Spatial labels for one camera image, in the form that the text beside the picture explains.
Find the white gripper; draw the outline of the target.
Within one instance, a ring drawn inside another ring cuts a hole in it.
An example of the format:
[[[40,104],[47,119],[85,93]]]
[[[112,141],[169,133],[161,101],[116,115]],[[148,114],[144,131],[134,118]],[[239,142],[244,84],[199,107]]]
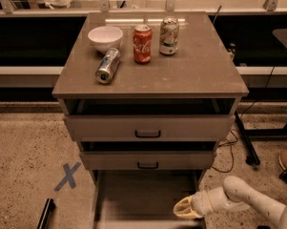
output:
[[[192,197],[180,200],[173,209],[181,219],[201,219],[211,213],[223,210],[228,198],[222,188],[196,192]]]

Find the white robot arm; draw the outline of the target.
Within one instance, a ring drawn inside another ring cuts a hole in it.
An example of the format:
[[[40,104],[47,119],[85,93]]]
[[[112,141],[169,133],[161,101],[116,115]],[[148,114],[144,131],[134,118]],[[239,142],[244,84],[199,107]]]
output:
[[[250,207],[277,229],[287,229],[287,205],[260,193],[235,176],[225,177],[219,187],[183,198],[174,206],[174,214],[181,219],[202,219],[219,210],[236,212]]]

